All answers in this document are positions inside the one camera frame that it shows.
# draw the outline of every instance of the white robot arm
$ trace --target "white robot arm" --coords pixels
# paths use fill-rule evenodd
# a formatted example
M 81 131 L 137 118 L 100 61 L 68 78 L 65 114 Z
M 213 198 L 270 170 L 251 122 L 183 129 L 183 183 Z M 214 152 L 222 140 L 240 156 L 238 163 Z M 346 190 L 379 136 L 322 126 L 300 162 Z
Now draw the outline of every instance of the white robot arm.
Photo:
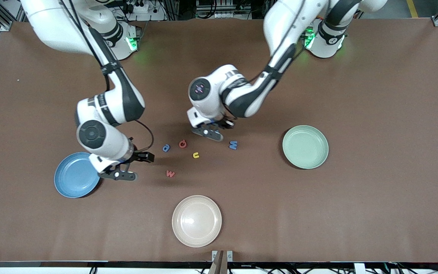
M 154 156 L 138 151 L 131 139 L 115 127 L 140 118 L 144 111 L 140 92 L 101 34 L 73 16 L 73 2 L 21 0 L 21 4 L 36 35 L 46 45 L 64 52 L 92 54 L 102 65 L 101 71 L 115 87 L 78 102 L 75 112 L 78 142 L 92 153 L 90 161 L 101 177 L 135 179 L 136 175 L 127 170 L 125 177 L 118 173 L 117 178 L 115 170 L 120 172 L 122 163 L 129 166 L 132 161 L 153 162 Z
M 233 65 L 225 65 L 209 76 L 194 79 L 189 85 L 188 95 L 193 107 L 187 111 L 187 116 L 192 131 L 219 142 L 223 139 L 219 128 L 234 127 L 231 118 L 225 116 L 226 108 L 236 118 L 248 118 L 257 113 L 298 56 L 296 45 L 304 32 L 304 46 L 314 55 L 333 56 L 341 47 L 344 33 L 360 2 L 366 2 L 365 7 L 375 11 L 386 0 L 278 0 L 263 23 L 271 59 L 254 84 Z M 324 20 L 315 20 L 323 13 L 327 14 Z
M 137 50 L 136 27 L 126 22 L 118 22 L 116 20 L 111 10 L 104 6 L 104 4 L 113 1 L 114 0 L 74 0 L 73 4 L 79 16 L 102 35 L 117 59 L 122 60 Z M 68 21 L 69 19 L 65 17 L 66 14 L 46 12 L 46 9 L 48 10 L 58 6 L 62 7 L 59 5 L 59 0 L 21 0 L 21 2 L 27 17 L 35 17 L 33 19 L 35 24 L 32 24 L 32 27 L 40 40 L 46 45 L 64 52 L 88 52 L 90 54 L 87 45 L 80 40 L 73 43 L 66 37 L 53 36 L 54 33 L 67 33 L 69 30 L 72 30 L 71 28 L 61 27 L 58 24 L 60 20 L 70 24 L 73 23 L 72 21 Z M 65 0 L 64 3 L 70 7 L 68 0 Z

